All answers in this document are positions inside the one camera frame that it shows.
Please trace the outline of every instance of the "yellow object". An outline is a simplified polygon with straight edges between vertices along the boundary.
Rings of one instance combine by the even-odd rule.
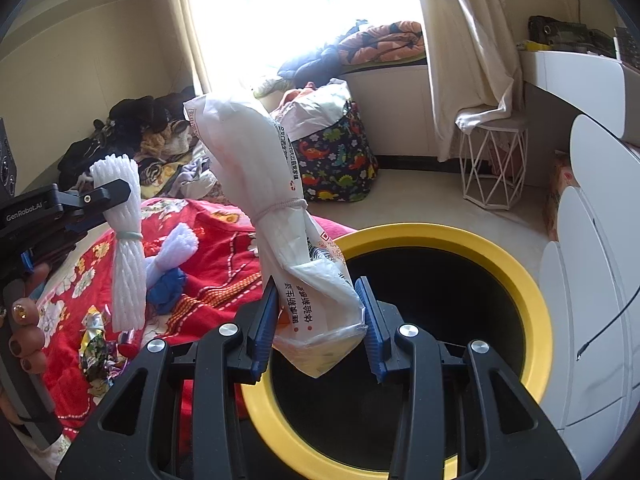
[[[318,193],[318,198],[320,200],[333,200],[335,197],[337,197],[337,195],[333,194],[331,191],[320,191]]]
[[[540,402],[551,372],[551,321],[546,304],[529,273],[497,245],[468,231],[436,224],[392,224],[357,231],[336,240],[348,261],[361,254],[393,247],[428,247],[464,256],[489,271],[516,305],[525,335],[520,380]],[[290,468],[308,480],[386,480],[388,473],[347,466],[304,442],[278,406],[268,369],[255,386],[242,385],[251,420],[265,443]],[[456,477],[457,459],[446,461],[444,477]]]
[[[553,50],[551,46],[545,45],[544,43],[537,43],[535,41],[523,41],[521,45],[524,47],[524,50],[527,52],[537,52],[539,50]]]

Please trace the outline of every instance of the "dinosaur print bag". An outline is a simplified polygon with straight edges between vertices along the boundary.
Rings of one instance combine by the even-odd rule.
[[[348,100],[328,128],[292,142],[306,200],[356,202],[369,194],[378,174],[358,105]]]

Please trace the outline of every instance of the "white plastic bag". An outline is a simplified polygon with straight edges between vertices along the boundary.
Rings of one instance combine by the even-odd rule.
[[[285,311],[273,346],[319,377],[358,345],[367,327],[340,249],[306,212],[284,128],[247,94],[206,94],[184,109],[225,195],[254,224],[263,283],[273,276],[278,287]]]
[[[298,140],[320,132],[337,123],[344,116],[344,104],[351,99],[347,82],[331,79],[311,94],[289,101],[271,113],[290,140]]]

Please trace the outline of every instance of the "black speaker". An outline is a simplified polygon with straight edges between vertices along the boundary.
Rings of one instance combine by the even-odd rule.
[[[0,117],[0,203],[14,196],[16,176],[14,156],[6,138],[4,121]]]

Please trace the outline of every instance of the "pile of clothes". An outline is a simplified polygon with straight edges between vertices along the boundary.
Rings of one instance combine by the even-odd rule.
[[[138,163],[143,198],[203,198],[217,181],[206,155],[193,153],[198,138],[184,119],[183,104],[194,97],[193,87],[187,87],[159,98],[123,99],[106,121],[94,121],[91,136],[66,150],[58,164],[58,187],[91,191],[91,165],[113,153]]]
[[[402,21],[360,30],[367,23],[358,20],[334,41],[283,63],[277,76],[265,78],[254,87],[254,97],[304,88],[310,82],[320,88],[332,78],[365,66],[383,67],[426,59],[420,23]]]

